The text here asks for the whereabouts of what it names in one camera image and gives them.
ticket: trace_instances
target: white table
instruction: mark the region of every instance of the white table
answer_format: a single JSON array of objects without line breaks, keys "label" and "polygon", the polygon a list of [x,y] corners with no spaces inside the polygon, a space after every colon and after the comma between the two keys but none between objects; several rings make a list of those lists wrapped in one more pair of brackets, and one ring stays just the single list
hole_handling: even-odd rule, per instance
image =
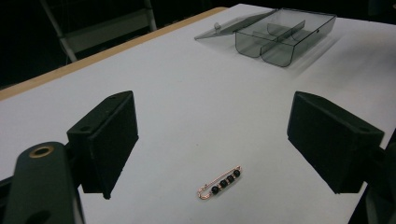
[{"label": "white table", "polygon": [[[104,98],[132,90],[140,139],[110,201],[81,193],[87,223],[347,223],[361,194],[334,195],[288,141],[292,97],[333,101],[384,131],[385,147],[396,127],[396,27],[337,19],[286,69],[238,54],[232,35],[193,39],[265,10],[231,7],[1,101],[0,178],[25,149],[67,143]],[[198,199],[236,165],[237,183]]]}]

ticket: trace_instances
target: black bead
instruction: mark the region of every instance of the black bead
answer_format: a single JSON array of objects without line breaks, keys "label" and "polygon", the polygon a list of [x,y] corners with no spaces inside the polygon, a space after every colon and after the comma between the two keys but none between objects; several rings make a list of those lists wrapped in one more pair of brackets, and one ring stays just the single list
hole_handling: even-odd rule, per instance
[{"label": "black bead", "polygon": [[230,183],[233,183],[233,177],[231,175],[227,176],[228,181],[230,181]]},{"label": "black bead", "polygon": [[213,194],[219,193],[219,187],[217,187],[217,186],[213,187],[213,188],[212,188],[212,193],[213,193]]},{"label": "black bead", "polygon": [[239,177],[239,176],[241,175],[241,172],[238,171],[238,170],[234,170],[234,171],[233,171],[233,174],[234,174],[236,177]]},{"label": "black bead", "polygon": [[222,188],[225,188],[225,187],[227,187],[228,183],[227,183],[226,180],[221,180],[220,181],[220,185],[221,185]]}]

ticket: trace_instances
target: dark floor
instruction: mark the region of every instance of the dark floor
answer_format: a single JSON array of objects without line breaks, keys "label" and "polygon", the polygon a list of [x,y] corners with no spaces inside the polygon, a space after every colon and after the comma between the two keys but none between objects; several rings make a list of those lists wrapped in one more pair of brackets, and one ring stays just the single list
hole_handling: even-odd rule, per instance
[{"label": "dark floor", "polygon": [[[122,13],[128,13],[125,8],[143,6],[143,1],[69,0],[68,2],[74,2],[74,5],[67,9],[62,7],[60,10],[59,4],[62,4],[63,0],[48,1],[54,5],[53,9],[55,15],[58,16],[57,19],[64,22],[63,28],[69,31],[117,17]],[[389,7],[385,12],[376,16],[368,16],[368,4],[362,4],[361,0],[351,0],[347,5],[341,0],[309,1],[309,3],[293,0],[270,2],[259,0],[151,0],[151,4],[159,27],[164,27],[174,21],[181,21],[212,7],[232,7],[238,3],[271,8],[297,8],[332,13],[343,18],[396,24],[396,9],[391,7],[395,3],[391,1],[396,0],[383,1],[389,2]],[[0,35],[0,89],[70,63],[38,0],[0,0],[0,19],[0,21],[4,21]],[[77,56],[78,58],[87,57],[134,36],[144,35],[148,31],[148,29],[140,30],[96,48],[85,50]]]}]

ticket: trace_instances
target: metal pin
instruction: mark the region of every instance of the metal pin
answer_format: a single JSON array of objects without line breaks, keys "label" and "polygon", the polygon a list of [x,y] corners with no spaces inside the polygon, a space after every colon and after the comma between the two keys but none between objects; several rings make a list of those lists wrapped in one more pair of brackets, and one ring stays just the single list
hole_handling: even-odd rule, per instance
[{"label": "metal pin", "polygon": [[[236,166],[235,168],[227,171],[223,175],[219,176],[218,178],[214,179],[209,184],[205,184],[198,189],[198,197],[202,200],[208,199],[211,196],[219,193],[220,191],[224,190],[228,185],[233,183],[236,178],[241,175],[242,168],[241,166]],[[205,190],[214,186],[209,193],[206,195],[202,195]]]}]

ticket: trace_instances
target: wooden table edge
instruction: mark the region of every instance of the wooden table edge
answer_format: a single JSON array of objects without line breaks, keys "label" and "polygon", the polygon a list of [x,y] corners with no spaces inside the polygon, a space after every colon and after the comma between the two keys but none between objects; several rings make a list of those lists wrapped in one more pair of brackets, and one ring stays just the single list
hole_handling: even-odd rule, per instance
[{"label": "wooden table edge", "polygon": [[0,101],[6,100],[7,98],[10,98],[17,94],[20,94],[22,92],[29,91],[35,87],[38,87],[42,84],[50,82],[56,78],[63,77],[67,74],[75,72],[81,68],[88,66],[88,65],[102,61],[103,59],[108,58],[108,57],[115,55],[117,53],[120,53],[126,49],[130,49],[134,46],[143,44],[143,43],[145,43],[153,38],[156,38],[158,36],[168,34],[172,31],[180,29],[184,26],[190,25],[196,21],[202,20],[202,19],[212,16],[216,13],[219,13],[225,9],[227,9],[227,7],[212,8],[212,9],[210,9],[206,12],[203,12],[201,14],[187,18],[186,20],[176,22],[172,25],[163,27],[162,29],[156,30],[156,31],[151,32],[147,35],[142,35],[136,39],[133,39],[133,40],[127,41],[123,44],[117,45],[114,48],[104,50],[102,52],[94,54],[90,57],[87,57],[87,58],[77,61],[75,63],[70,63],[69,65],[66,65],[64,67],[58,68],[53,71],[50,71],[50,72],[43,74],[41,76],[31,78],[29,80],[23,81],[23,82],[16,84],[14,86],[3,89],[0,91]]}]

